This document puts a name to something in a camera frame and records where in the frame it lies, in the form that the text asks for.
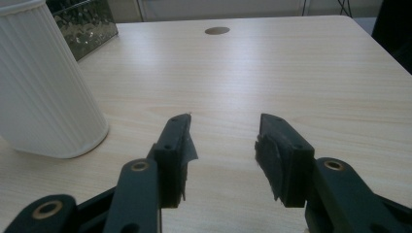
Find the black object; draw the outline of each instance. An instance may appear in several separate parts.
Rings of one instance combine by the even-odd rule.
[[[18,232],[161,232],[161,208],[177,208],[197,158],[190,115],[169,119],[147,158],[126,163],[119,182],[77,206],[73,197],[52,195],[24,208],[6,229]]]
[[[412,74],[412,1],[384,0],[373,27],[375,39]]]
[[[304,207],[315,150],[282,118],[262,114],[256,160],[269,179],[275,200]]]
[[[283,119],[261,115],[257,162],[275,198],[304,207],[311,233],[412,232],[412,210],[374,194],[355,170],[313,148]]]

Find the white vase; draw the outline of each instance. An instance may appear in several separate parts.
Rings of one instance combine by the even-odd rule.
[[[109,124],[44,0],[0,1],[0,135],[15,150],[70,158]]]

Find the metal ring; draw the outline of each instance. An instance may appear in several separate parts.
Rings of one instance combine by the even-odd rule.
[[[139,161],[131,165],[131,170],[135,172],[142,172],[149,168],[149,163],[145,161]]]
[[[325,161],[325,166],[328,169],[335,170],[335,171],[343,171],[343,169],[345,168],[345,166],[343,166],[342,163],[335,161],[335,160]]]
[[[44,209],[47,206],[51,206],[51,205],[53,205],[53,208],[51,210],[42,211],[42,209]],[[33,218],[38,219],[38,220],[48,218],[49,216],[54,216],[55,214],[57,214],[62,208],[63,208],[63,203],[61,201],[59,200],[48,201],[46,203],[43,203],[38,208],[36,208],[32,216]]]

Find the white container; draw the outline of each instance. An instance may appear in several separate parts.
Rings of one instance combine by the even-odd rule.
[[[15,150],[84,154],[109,130],[44,0],[0,0],[0,135]]]

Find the table surface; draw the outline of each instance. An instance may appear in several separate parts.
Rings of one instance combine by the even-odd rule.
[[[230,28],[207,35],[210,27]],[[164,232],[303,232],[303,209],[273,200],[255,162],[259,116],[286,119],[316,157],[351,164],[373,191],[412,206],[412,77],[348,17],[118,24],[79,62],[110,132],[73,159],[14,151],[0,139],[0,229],[32,201],[78,203],[146,157],[168,118],[191,113],[199,159]]]

